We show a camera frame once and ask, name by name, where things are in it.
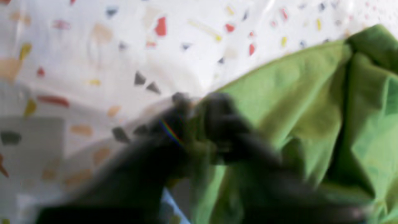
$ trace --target green cloth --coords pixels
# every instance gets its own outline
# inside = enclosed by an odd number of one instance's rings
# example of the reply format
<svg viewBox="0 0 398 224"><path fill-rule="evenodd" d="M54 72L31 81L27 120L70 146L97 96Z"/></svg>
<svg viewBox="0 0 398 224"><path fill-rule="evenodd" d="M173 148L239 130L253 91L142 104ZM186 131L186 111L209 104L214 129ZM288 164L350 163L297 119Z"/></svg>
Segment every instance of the green cloth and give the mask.
<svg viewBox="0 0 398 224"><path fill-rule="evenodd" d="M398 223L398 42L383 27L266 64L221 88L304 180L331 200L368 201L370 223ZM239 223L237 169L211 166L192 120L195 224Z"/></svg>

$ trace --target yellow speck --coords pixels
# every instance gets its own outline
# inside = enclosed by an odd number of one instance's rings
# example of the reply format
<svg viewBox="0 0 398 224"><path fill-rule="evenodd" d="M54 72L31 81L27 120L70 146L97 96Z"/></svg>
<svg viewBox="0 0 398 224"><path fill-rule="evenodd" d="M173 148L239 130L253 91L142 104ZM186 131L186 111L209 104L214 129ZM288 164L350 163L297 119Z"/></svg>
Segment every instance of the yellow speck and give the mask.
<svg viewBox="0 0 398 224"><path fill-rule="evenodd" d="M283 37L282 38L282 47L285 47L286 46L286 43L287 43L287 37Z"/></svg>
<svg viewBox="0 0 398 224"><path fill-rule="evenodd" d="M322 29L322 23L321 23L320 19L316 20L316 24L318 25L318 30L321 30Z"/></svg>
<svg viewBox="0 0 398 224"><path fill-rule="evenodd" d="M222 41L222 36L216 35L216 41L218 41L218 42Z"/></svg>
<svg viewBox="0 0 398 224"><path fill-rule="evenodd" d="M101 80L99 80L99 79L92 79L92 80L88 81L88 83L89 83L90 85L93 85L93 86L100 86L100 85L101 85Z"/></svg>
<svg viewBox="0 0 398 224"><path fill-rule="evenodd" d="M228 12L228 14L229 14L230 16L233 16L233 15L235 14L235 12L234 12L234 10L232 9L231 6L227 6L227 7L226 7L226 10L227 10L227 12Z"/></svg>
<svg viewBox="0 0 398 224"><path fill-rule="evenodd" d="M30 43L24 43L21 47L21 53L20 53L20 60L24 60L32 50L32 45Z"/></svg>
<svg viewBox="0 0 398 224"><path fill-rule="evenodd" d="M108 109L108 117L112 118L116 116L116 114L120 111L121 108L122 108L121 106L111 106Z"/></svg>
<svg viewBox="0 0 398 224"><path fill-rule="evenodd" d="M23 113L24 117L28 117L32 115L36 111L36 102L33 99L29 99L26 107L25 107L25 112Z"/></svg>

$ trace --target green fabric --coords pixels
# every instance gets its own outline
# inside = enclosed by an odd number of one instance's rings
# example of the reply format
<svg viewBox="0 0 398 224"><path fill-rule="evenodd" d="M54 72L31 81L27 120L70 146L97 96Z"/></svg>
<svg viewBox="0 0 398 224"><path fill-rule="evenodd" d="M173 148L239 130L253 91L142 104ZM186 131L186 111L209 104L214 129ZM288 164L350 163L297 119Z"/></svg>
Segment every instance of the green fabric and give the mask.
<svg viewBox="0 0 398 224"><path fill-rule="evenodd" d="M369 200L371 223L398 223L397 74L398 42L374 26L271 62L219 91L331 200ZM214 145L200 120L190 128L191 149L200 154L192 221L239 223L239 171L209 165Z"/></svg>

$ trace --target terrazzo pattern fabric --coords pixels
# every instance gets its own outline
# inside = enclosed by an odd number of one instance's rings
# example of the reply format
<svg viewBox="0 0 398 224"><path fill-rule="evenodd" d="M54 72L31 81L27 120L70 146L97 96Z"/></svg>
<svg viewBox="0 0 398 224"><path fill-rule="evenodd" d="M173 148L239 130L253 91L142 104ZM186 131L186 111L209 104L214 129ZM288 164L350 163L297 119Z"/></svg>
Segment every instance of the terrazzo pattern fabric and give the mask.
<svg viewBox="0 0 398 224"><path fill-rule="evenodd" d="M397 18L393 0L0 0L0 219L90 179L175 92L375 24L398 37Z"/></svg>

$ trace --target blurry dark object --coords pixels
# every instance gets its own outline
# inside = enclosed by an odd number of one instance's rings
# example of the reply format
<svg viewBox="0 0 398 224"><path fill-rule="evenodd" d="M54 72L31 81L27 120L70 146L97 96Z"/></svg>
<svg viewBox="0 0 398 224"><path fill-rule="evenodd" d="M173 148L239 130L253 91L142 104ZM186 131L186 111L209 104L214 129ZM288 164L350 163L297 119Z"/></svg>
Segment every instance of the blurry dark object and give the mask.
<svg viewBox="0 0 398 224"><path fill-rule="evenodd" d="M137 129L140 136L103 173L72 198L43 209L37 224L165 223L160 215L162 190L182 167L188 169L190 161L183 148L190 102L183 94L172 99L175 106L145 125L145 131ZM256 180L239 189L244 196L243 223L348 224L364 220L366 214L360 207L330 204L284 167L239 116L227 95L212 94L204 104L206 134L220 149L217 161L245 163L247 175ZM259 197L272 206L257 203Z"/></svg>

